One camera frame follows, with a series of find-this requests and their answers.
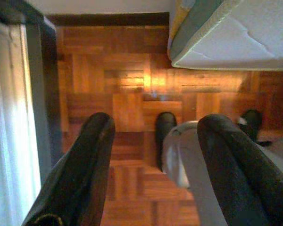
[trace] bed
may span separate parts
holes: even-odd
[[[174,0],[173,67],[283,70],[283,0]]]

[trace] dark baseboard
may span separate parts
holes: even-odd
[[[169,25],[169,13],[46,15],[56,26]]]

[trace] parquet floor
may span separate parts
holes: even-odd
[[[103,226],[197,226],[193,196],[155,167],[154,121],[209,113],[236,119],[256,108],[262,137],[283,136],[283,73],[172,68],[168,28],[60,27],[58,72],[63,150],[95,112],[116,123]]]

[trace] white mattress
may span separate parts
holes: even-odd
[[[172,65],[283,70],[283,0],[225,0]]]

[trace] shoe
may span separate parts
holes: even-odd
[[[162,149],[165,137],[171,131],[173,127],[177,126],[177,121],[175,116],[170,112],[160,113],[155,122],[155,141],[157,154],[157,165],[162,171]]]
[[[257,142],[258,133],[262,126],[262,114],[257,110],[248,110],[240,116],[238,125],[252,141]]]
[[[22,226],[99,226],[114,134],[109,115],[92,115],[52,169]]]

